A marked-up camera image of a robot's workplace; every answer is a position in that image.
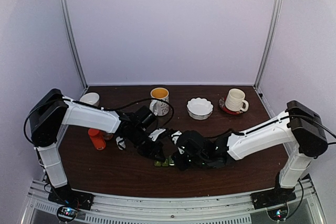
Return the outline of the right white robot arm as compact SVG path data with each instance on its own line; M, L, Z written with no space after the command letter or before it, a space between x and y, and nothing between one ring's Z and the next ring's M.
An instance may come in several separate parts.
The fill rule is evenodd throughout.
M190 165L222 168L253 153L283 143L294 143L284 168L277 174L269 192L272 203L279 204L293 191L300 176L314 158L328 149L320 115L293 100L276 117L241 132L228 130L212 141L197 131L176 131L170 139L177 147L173 161L180 170Z

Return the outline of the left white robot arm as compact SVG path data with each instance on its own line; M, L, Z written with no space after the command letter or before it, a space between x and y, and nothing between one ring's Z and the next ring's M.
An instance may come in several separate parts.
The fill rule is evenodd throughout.
M118 109L85 104L63 96L59 89L51 89L31 109L24 125L30 126L30 135L26 138L37 149L56 198L64 205L71 205L76 199L75 192L68 182L56 145L60 127L74 125L116 134L129 140L141 156L164 161L162 143L146 132L155 121L155 114L147 106L123 113Z

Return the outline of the grey lid pill bottle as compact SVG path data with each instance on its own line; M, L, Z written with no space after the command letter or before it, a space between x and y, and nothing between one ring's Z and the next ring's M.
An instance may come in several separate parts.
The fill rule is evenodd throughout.
M113 138L113 133L106 133L106 132L104 132L102 135L103 135L103 139L105 141L109 141L109 140L111 140Z

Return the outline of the green weekly pill organizer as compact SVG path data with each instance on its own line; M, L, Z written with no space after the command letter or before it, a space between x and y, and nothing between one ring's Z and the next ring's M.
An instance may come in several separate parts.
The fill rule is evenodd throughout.
M172 156L169 156L163 162L155 161L154 162L154 166L155 167L170 167L170 166L175 166L175 163L174 163L174 161L172 159Z

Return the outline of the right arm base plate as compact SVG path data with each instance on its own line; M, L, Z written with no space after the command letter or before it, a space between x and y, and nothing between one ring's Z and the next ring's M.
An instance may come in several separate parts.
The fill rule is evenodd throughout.
M250 196L255 210L285 204L288 201L292 201L297 198L294 192L277 193L274 190L252 193Z

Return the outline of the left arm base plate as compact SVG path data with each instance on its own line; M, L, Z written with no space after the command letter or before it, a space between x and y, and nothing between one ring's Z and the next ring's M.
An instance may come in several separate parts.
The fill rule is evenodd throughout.
M51 202L81 210L90 210L93 198L93 194L73 190L68 185L59 188L52 187L48 196Z

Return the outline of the orange pill bottle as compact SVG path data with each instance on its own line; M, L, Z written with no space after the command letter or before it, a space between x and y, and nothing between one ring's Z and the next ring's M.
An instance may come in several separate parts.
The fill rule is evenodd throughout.
M98 151L101 151L101 150L105 149L106 142L105 142L100 130L90 128L88 130L88 135L89 135L95 149L97 149Z

